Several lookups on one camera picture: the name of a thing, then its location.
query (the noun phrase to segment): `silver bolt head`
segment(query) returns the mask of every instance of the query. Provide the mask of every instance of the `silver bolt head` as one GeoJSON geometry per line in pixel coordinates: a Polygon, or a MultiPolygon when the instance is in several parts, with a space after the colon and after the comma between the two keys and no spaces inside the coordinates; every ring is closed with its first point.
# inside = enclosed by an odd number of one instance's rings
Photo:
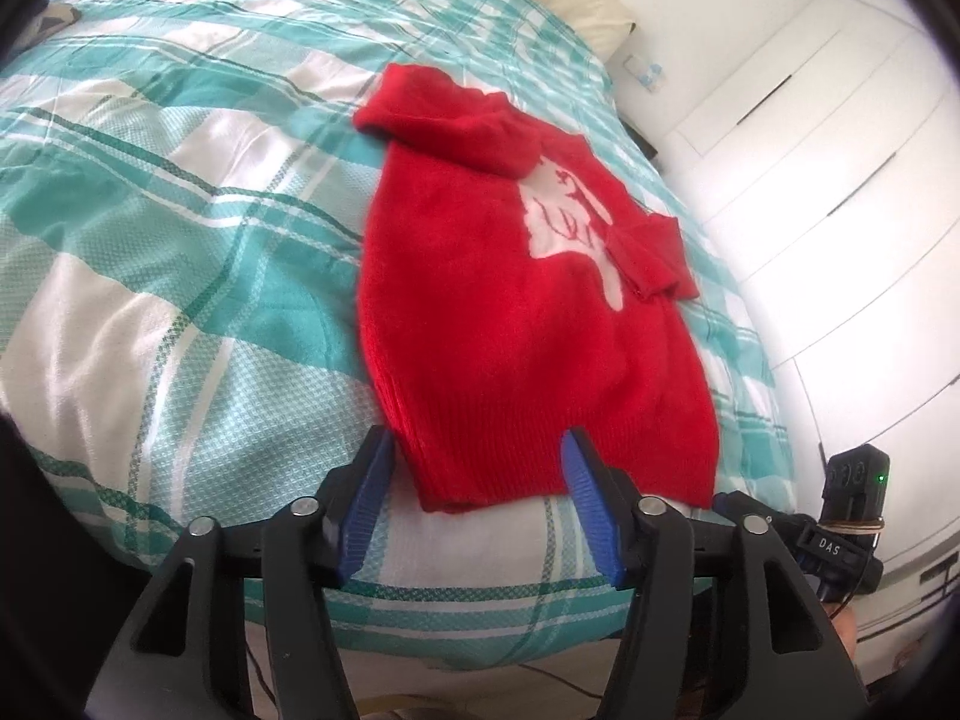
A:
{"type": "Polygon", "coordinates": [[[213,517],[197,517],[190,522],[187,530],[190,532],[190,536],[206,536],[216,524],[213,517]]]}
{"type": "Polygon", "coordinates": [[[309,517],[317,509],[320,509],[320,502],[309,495],[298,498],[290,504],[290,511],[293,512],[294,517],[309,517]]]}
{"type": "Polygon", "coordinates": [[[747,517],[743,518],[743,527],[755,536],[763,536],[770,529],[767,521],[756,514],[747,514],[747,517]]]}
{"type": "Polygon", "coordinates": [[[657,498],[656,495],[647,495],[640,498],[640,507],[638,508],[650,517],[659,517],[666,511],[666,504],[662,498],[657,498]]]}

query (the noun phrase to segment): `hand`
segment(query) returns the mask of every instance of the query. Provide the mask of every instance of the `hand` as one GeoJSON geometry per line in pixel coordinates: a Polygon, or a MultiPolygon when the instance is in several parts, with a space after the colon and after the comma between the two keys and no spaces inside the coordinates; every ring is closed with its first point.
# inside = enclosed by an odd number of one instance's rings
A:
{"type": "MultiPolygon", "coordinates": [[[[827,612],[827,615],[834,613],[837,608],[839,608],[839,604],[824,604],[824,611],[827,612]]],[[[853,609],[850,607],[844,608],[830,622],[833,623],[833,630],[837,631],[837,635],[852,661],[853,653],[856,652],[856,615],[853,614],[853,609]]]]}

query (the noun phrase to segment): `teal and white bedding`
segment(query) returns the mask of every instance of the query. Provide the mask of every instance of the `teal and white bedding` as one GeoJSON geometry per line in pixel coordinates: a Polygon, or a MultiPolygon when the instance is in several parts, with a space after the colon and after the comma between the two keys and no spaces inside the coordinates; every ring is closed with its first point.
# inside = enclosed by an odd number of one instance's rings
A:
{"type": "MultiPolygon", "coordinates": [[[[773,379],[733,279],[627,137],[599,60],[549,12],[60,1],[80,21],[0,76],[0,408],[116,555],[156,565],[199,514],[268,517],[380,418],[354,293],[384,146],[350,116],[391,61],[584,133],[637,200],[680,218],[717,490],[792,508],[773,379]]],[[[344,647],[467,668],[608,635],[629,600],[597,576],[568,499],[424,514],[402,465],[363,569],[328,596],[344,647]]],[[[247,609],[262,613],[256,583],[247,609]]]]}

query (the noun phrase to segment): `cable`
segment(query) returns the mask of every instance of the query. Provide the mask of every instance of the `cable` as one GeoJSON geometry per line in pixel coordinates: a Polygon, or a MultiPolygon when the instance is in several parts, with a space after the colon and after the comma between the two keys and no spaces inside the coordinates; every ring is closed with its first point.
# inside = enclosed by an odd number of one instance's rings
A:
{"type": "Polygon", "coordinates": [[[870,561],[874,558],[874,552],[877,550],[877,543],[879,541],[880,534],[877,533],[877,535],[874,536],[874,543],[872,543],[872,546],[870,547],[870,552],[867,553],[867,560],[864,560],[863,562],[863,570],[860,572],[859,579],[857,579],[853,589],[847,593],[847,597],[844,598],[843,601],[840,602],[840,605],[830,614],[830,619],[836,618],[839,613],[847,608],[848,603],[850,603],[853,600],[853,596],[856,595],[856,591],[860,589],[860,585],[863,583],[863,578],[867,575],[867,568],[870,566],[870,561]]]}
{"type": "Polygon", "coordinates": [[[525,668],[527,671],[536,671],[536,673],[542,674],[544,677],[549,677],[551,680],[556,680],[557,682],[566,685],[571,690],[576,690],[578,693],[587,696],[587,698],[595,698],[597,701],[603,698],[603,696],[599,693],[591,693],[589,690],[581,688],[579,685],[575,685],[569,680],[565,680],[563,677],[559,677],[556,674],[551,674],[549,671],[545,671],[544,669],[536,668],[536,666],[531,666],[530,664],[517,664],[517,666],[519,668],[525,668]]]}
{"type": "Polygon", "coordinates": [[[277,696],[274,695],[274,692],[270,690],[270,685],[267,685],[267,680],[263,678],[263,670],[260,668],[260,664],[256,661],[256,655],[253,654],[253,650],[250,648],[250,642],[245,641],[244,644],[247,645],[247,657],[250,658],[251,663],[253,664],[253,672],[256,673],[256,680],[260,683],[260,687],[263,688],[263,692],[267,694],[267,698],[270,699],[270,703],[274,706],[277,705],[277,696]]]}

